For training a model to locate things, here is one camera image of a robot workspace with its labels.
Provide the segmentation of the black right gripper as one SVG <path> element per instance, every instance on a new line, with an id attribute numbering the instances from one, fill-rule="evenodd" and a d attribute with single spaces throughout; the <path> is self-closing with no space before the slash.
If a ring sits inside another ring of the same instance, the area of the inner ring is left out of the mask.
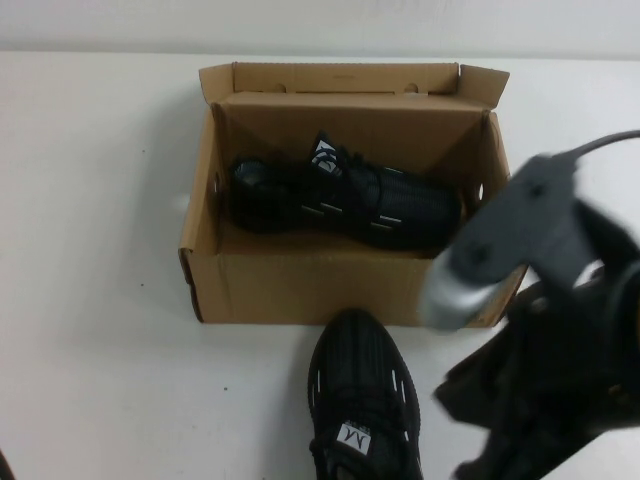
<path id="1" fill-rule="evenodd" d="M 620 271 L 608 264 L 562 291 L 539 281 L 507 324 L 445 375 L 449 417 L 489 430 L 460 480 L 541 479 L 620 426 Z"/>

